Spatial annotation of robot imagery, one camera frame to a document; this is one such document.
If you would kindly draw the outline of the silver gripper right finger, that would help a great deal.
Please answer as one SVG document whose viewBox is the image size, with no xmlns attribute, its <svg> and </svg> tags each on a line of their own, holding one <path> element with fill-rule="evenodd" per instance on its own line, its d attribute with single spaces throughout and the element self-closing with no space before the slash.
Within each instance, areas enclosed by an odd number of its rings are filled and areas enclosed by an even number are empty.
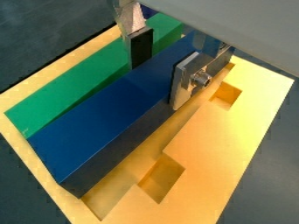
<svg viewBox="0 0 299 224">
<path fill-rule="evenodd" d="M 212 82 L 221 68 L 229 63 L 235 48 L 201 31 L 191 34 L 193 50 L 172 69 L 169 105 L 177 110 Z"/>
</svg>

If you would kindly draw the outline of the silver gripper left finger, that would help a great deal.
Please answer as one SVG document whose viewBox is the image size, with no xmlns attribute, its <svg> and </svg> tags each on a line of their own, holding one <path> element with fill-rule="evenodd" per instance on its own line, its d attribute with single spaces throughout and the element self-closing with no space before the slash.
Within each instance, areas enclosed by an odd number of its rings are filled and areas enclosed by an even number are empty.
<svg viewBox="0 0 299 224">
<path fill-rule="evenodd" d="M 131 68 L 151 59 L 153 53 L 153 29 L 145 25 L 140 3 L 136 0 L 107 0 L 112 10 L 128 54 Z"/>
</svg>

